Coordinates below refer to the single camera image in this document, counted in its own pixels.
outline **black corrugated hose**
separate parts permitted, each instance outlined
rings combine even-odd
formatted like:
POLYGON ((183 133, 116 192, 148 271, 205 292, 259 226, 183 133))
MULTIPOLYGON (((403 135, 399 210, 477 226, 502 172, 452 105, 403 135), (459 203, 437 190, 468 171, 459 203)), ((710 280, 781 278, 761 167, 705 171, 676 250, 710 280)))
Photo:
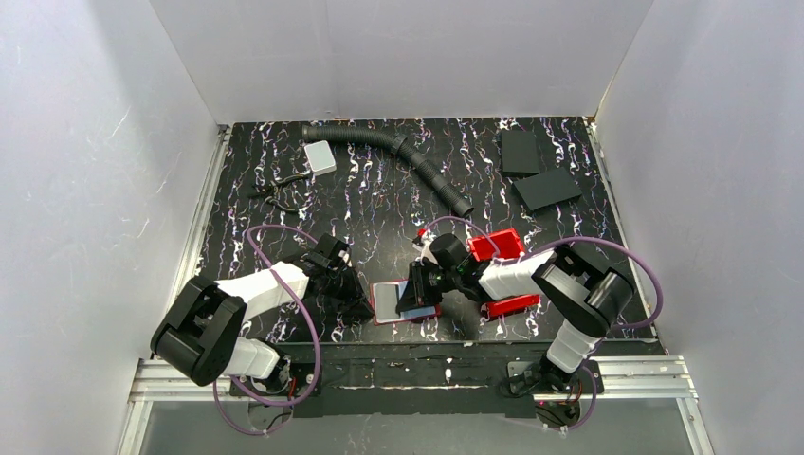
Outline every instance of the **black corrugated hose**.
POLYGON ((304 142, 326 140, 340 143, 368 144, 391 150, 392 153, 402 156, 411 163, 416 173, 428 183, 438 194, 438 197, 452 209, 455 214, 466 218, 474 210, 465 197, 455 189, 432 161, 426 159, 415 147, 410 145, 403 135, 392 136, 369 128, 356 126, 307 126, 301 128, 301 138, 304 142))

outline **black box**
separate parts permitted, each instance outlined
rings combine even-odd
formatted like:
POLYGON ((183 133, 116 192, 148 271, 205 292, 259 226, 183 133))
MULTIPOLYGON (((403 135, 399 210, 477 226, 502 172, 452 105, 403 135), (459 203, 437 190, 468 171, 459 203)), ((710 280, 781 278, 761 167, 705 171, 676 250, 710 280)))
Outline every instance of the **black box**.
POLYGON ((503 177, 525 177, 541 172, 539 149, 532 132, 502 130, 500 148, 503 177))
POLYGON ((528 211, 580 196, 580 189, 566 169, 558 168, 514 182, 514 191, 528 211))

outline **white wall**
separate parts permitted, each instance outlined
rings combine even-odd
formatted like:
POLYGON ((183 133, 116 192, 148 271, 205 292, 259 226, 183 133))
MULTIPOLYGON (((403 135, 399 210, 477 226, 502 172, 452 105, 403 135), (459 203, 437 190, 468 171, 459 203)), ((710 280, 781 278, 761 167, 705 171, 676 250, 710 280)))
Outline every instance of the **white wall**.
POLYGON ((114 453, 216 126, 147 0, 0 10, 0 451, 114 453))
POLYGON ((652 0, 152 0, 219 123, 589 116, 652 0))
POLYGON ((722 454, 802 453, 804 4, 657 0, 599 114, 722 454))

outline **marble pattern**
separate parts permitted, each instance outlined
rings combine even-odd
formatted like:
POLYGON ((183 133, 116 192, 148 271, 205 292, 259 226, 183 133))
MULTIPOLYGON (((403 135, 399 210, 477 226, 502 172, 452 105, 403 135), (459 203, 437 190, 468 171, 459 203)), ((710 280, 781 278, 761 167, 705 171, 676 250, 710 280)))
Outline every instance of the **marble pattern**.
MULTIPOLYGON (((515 228, 530 249, 558 238, 589 235, 620 242, 612 207, 601 182, 583 118, 441 118, 352 120, 332 123, 368 126, 403 133, 475 207, 472 221, 487 231, 515 228), (512 192, 512 179, 500 175, 495 135, 504 128, 537 136, 543 169, 563 167, 583 195, 529 214, 512 192)), ((286 214, 259 200, 249 200, 251 185, 305 171, 300 147, 302 122, 238 123, 232 131, 220 183, 196 271, 212 279, 240 277, 263 266, 244 238, 262 223, 286 224, 314 237, 323 232, 345 239, 364 289, 371 282, 404 279, 417 253, 411 240, 425 223, 448 214, 433 191, 410 166, 392 154, 364 145, 333 147, 337 170, 285 189, 282 200, 301 207, 286 214)), ((465 238, 464 226, 444 223, 437 232, 465 238)), ((304 240, 284 230, 258 236, 269 258, 297 251, 304 240)), ((617 262, 624 258, 604 251, 617 262)), ((547 300, 516 315, 489 320, 479 304, 457 292, 445 296, 440 318, 423 323, 375 326, 348 323, 323 307, 310 308, 324 342, 434 342, 444 340, 544 340, 555 337, 563 318, 547 300)), ((624 320, 645 317, 634 299, 624 320)), ((244 334, 269 341, 308 341, 309 331, 295 304, 247 322, 244 334)), ((649 329, 617 331, 611 337, 653 337, 649 329)))

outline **black pliers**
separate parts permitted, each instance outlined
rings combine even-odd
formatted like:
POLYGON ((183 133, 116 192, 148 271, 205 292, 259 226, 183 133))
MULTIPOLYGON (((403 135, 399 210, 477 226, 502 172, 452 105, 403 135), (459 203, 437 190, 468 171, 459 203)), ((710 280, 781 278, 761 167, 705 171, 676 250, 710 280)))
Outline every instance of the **black pliers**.
POLYGON ((251 185, 257 192, 250 194, 249 199, 264 199, 268 204, 276 207, 277 209, 287 213, 299 213, 299 209, 286 206, 279 202, 279 192, 283 187, 290 185, 298 180, 306 180, 310 178, 311 173, 294 173, 283 179, 273 181, 266 180, 263 185, 251 185))

